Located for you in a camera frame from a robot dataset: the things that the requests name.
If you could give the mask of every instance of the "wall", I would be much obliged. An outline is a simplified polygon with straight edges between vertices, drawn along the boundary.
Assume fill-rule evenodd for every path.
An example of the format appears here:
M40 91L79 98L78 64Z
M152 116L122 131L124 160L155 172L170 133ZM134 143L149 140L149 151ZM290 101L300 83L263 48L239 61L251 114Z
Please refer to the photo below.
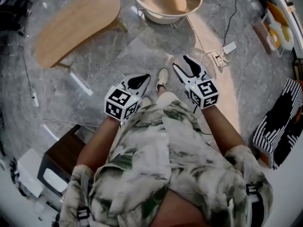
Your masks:
M39 214L33 211L34 203L24 198L13 185L8 170L0 168L0 214L16 227L50 227L56 211L46 205Z
M274 190L274 203L265 227L289 227L303 210L303 134L277 170L263 167Z

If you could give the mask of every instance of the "person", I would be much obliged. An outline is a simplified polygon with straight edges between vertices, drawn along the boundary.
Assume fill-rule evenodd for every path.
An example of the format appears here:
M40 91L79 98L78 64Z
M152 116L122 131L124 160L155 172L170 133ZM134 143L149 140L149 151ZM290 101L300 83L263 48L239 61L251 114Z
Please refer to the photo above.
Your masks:
M23 36L24 26L19 24L14 20L15 15L19 16L29 16L31 10L28 10L24 7L19 8L10 5L0 5L0 31L11 30L17 31L20 35Z
M202 110L211 147L168 70L158 78L156 104L144 98L120 130L107 117L83 148L60 226L261 226L273 194L251 150L214 105Z

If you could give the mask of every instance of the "black cable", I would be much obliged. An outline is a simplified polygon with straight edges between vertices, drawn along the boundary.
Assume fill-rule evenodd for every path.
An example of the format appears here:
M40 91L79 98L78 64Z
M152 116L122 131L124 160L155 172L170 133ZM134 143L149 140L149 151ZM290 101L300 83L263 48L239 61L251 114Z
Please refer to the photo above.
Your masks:
M195 109L194 109L194 114L195 114L197 108L198 108L198 105L196 105L196 107L195 107Z
M229 25L231 24L231 18L236 14L237 12L237 0L235 0L235 12L231 15L231 17L229 18L229 21L228 21L228 26L227 26L227 30L226 30L226 33L225 33L225 36L224 36L224 44L222 46L222 48L226 45L226 35L228 33L228 30L229 30Z
M25 67L25 72L27 74L27 81L28 81L28 88L29 88L29 94L30 94L30 97L32 99L34 99L35 97L33 96L33 93L32 93L32 88L30 86L30 81L29 81L29 77L28 77L28 72L27 72L27 64L25 63L25 58L24 58L24 48L23 46L19 45L19 47L22 48L22 58L23 58L23 63L24 63L24 67Z

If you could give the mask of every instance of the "gray tile floor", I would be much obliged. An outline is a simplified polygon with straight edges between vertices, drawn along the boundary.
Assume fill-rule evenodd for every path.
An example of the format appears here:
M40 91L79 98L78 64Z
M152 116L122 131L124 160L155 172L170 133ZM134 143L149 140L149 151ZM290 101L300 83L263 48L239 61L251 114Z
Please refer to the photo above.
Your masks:
M119 82L124 75L145 72L151 74L151 83L146 94L156 99L155 80L162 67L169 69L168 90L173 91L184 102L189 103L184 88L173 74L172 63L184 66L182 56L189 54L197 59L211 50L220 50L223 44L222 30L227 27L234 12L235 0L203 0L202 6L188 17L178 29L162 26L138 16L134 0L121 0L119 17L126 24L128 33L114 28L90 41L68 56L64 62L93 91L88 96L63 68L42 69L35 60L35 39L43 25L71 0L32 0L32 15L27 19L25 39L10 33L10 51L14 56L1 58L1 109L5 131L2 142L5 151L16 158L29 148L41 156L55 140L44 129L43 124L61 137L69 130L62 122L44 117L72 121L77 116L81 123L99 125L105 117L103 100L109 87ZM252 29L252 24L261 14L255 0L238 0L238 12L232 18L231 28L239 35L240 47L234 62L242 69L242 88L239 98L240 69L230 64L219 70L210 56L203 62L209 73L216 78L220 89L218 107L228 120L238 128L246 142L273 106L288 77L293 77L288 52L281 59L268 56ZM237 42L236 34L230 30L227 41ZM29 95L26 71L27 64L31 88L37 93L39 107L33 106ZM209 129L200 112L196 113L204 132ZM85 141L92 132L82 128L80 137Z

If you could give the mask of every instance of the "table leg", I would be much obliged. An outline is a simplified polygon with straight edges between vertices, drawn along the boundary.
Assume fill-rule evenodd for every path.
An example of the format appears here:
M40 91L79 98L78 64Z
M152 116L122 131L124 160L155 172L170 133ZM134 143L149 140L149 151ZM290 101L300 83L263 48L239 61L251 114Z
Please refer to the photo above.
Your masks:
M126 33L127 28L124 26L124 24L118 18L116 18L116 21L117 21L118 25L120 26L120 28Z
M70 66L64 65L64 64L62 64L62 63L57 63L56 66L61 66L61 67L67 68L67 69L70 68Z

